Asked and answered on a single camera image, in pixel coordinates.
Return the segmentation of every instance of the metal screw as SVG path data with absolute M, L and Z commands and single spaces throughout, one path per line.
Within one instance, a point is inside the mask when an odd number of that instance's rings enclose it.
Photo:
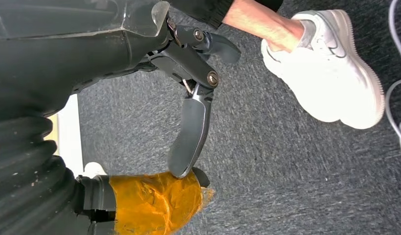
M 199 42 L 203 41 L 203 32 L 200 29 L 195 29 L 193 35 Z
M 211 86 L 216 87 L 219 83 L 219 76 L 215 71 L 210 71 L 208 73 L 208 82 Z

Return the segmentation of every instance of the wire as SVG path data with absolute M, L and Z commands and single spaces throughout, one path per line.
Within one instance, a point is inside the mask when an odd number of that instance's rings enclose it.
M 398 0 L 392 0 L 391 6 L 389 8 L 389 30 L 391 32 L 392 39 L 398 49 L 399 54 L 401 55 L 401 41 L 399 40 L 398 33 L 396 31 L 395 27 L 395 9 L 397 6 Z M 401 80 L 395 82 L 394 84 L 391 85 L 389 88 L 388 92 L 386 92 L 386 97 L 385 97 L 385 112 L 386 116 L 389 119 L 389 122 L 391 123 L 391 126 L 394 128 L 395 132 L 397 133 L 399 137 L 399 143 L 401 146 L 401 123 L 399 124 L 399 127 L 397 126 L 391 112 L 391 106 L 390 106 L 390 98 L 392 91 L 395 89 L 397 85 L 401 84 Z

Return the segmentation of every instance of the gray carpet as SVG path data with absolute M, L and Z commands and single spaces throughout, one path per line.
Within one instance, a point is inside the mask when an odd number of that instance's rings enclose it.
M 285 0 L 280 14 L 345 9 L 360 55 L 387 89 L 401 62 L 387 29 L 386 0 Z M 177 22 L 204 25 L 174 11 Z M 399 7 L 401 32 L 401 7 Z M 260 40 L 223 26 L 242 51 L 214 58 L 222 78 L 209 138 L 197 166 L 217 194 L 179 234 L 401 234 L 401 154 L 387 119 L 369 130 L 321 123 L 265 67 Z M 111 174 L 166 170 L 184 89 L 160 72 L 102 81 L 79 96 L 84 161 Z M 401 118 L 401 89 L 393 108 Z

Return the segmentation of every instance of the orange tape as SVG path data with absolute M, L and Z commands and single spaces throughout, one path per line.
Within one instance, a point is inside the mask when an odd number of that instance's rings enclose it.
M 111 176 L 117 201 L 117 235 L 168 235 L 186 225 L 202 207 L 202 190 L 191 172 Z

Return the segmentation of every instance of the prosthetic hand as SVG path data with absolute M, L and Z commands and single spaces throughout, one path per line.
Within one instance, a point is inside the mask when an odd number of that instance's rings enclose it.
M 109 194 L 118 184 L 75 180 L 52 155 L 55 144 L 43 141 L 51 130 L 44 117 L 100 79 L 162 70 L 187 90 L 168 165 L 177 178 L 191 174 L 219 83 L 205 60 L 235 62 L 240 53 L 223 37 L 175 25 L 168 8 L 158 0 L 0 0 L 1 235 L 115 234 L 118 200 Z M 153 183 L 130 182 L 145 180 Z

